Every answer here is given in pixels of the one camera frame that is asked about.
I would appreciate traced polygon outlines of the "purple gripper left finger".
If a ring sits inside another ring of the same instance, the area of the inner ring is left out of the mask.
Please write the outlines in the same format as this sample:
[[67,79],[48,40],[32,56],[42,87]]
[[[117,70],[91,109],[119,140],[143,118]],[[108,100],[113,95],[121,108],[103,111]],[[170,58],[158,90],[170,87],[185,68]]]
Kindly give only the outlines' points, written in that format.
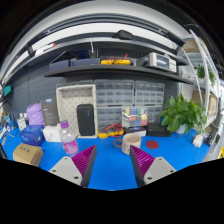
[[76,185],[89,185],[92,169],[97,156],[97,146],[88,147],[78,154],[60,159],[49,172]]

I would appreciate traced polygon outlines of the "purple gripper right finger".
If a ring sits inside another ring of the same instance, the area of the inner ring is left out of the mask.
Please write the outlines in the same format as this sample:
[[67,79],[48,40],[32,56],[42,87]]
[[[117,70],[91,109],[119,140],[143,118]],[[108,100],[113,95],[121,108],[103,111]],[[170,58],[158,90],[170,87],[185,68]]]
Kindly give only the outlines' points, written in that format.
[[130,158],[138,187],[148,185],[175,172],[175,169],[163,157],[153,157],[135,146],[130,146]]

